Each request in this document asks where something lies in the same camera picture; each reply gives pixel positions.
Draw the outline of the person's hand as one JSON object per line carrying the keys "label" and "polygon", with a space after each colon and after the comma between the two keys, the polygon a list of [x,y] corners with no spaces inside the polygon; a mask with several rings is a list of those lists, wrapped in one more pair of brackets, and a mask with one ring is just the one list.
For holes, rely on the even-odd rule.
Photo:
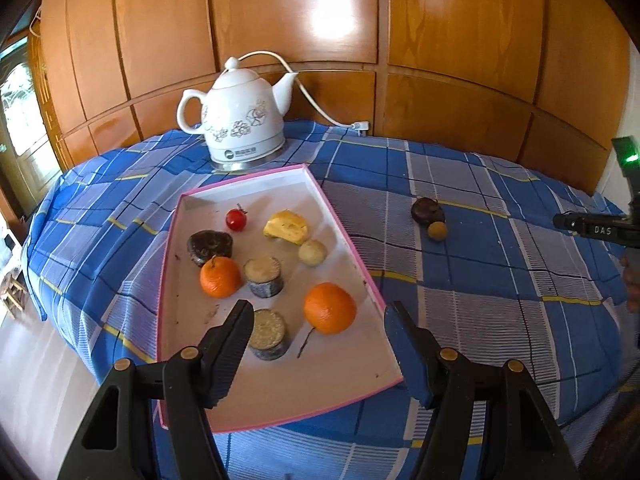
{"label": "person's hand", "polygon": [[620,259],[623,267],[623,281],[627,292],[627,308],[630,312],[638,312],[640,310],[640,281],[639,273],[629,263],[627,256]]}

